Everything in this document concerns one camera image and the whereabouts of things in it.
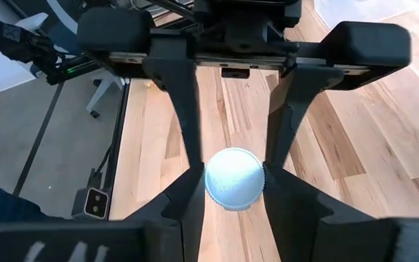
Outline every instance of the dark fabric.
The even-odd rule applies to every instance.
[[[35,203],[12,196],[0,188],[0,223],[62,220],[45,215]]]

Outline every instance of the gray carpet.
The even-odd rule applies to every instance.
[[[0,187],[12,193],[56,86],[33,80],[0,92]],[[100,118],[85,111],[96,87],[89,75],[65,83],[21,197],[48,215],[70,218],[77,189],[87,184],[111,143],[121,91],[109,88],[97,105]]]

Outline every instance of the chair wheel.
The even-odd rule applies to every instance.
[[[93,85],[95,85],[96,87],[99,87],[101,84],[101,79],[95,79],[93,80]]]
[[[100,117],[100,114],[93,110],[90,112],[90,116],[92,116],[94,119],[97,119],[98,117]]]

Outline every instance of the wooden floor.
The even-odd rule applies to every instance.
[[[328,30],[312,1],[292,40],[321,41]],[[303,120],[286,169],[370,215],[419,217],[419,10],[387,20],[412,34],[411,66],[353,92],[318,96]],[[273,71],[248,80],[198,69],[204,161],[242,147],[264,159]],[[144,205],[188,167],[167,93],[133,84],[129,94],[111,219]],[[200,261],[279,261],[263,201],[232,213],[208,196]]]

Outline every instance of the white ball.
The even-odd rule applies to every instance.
[[[226,148],[208,162],[204,185],[219,205],[230,211],[250,208],[263,192],[265,173],[261,162],[242,148]]]

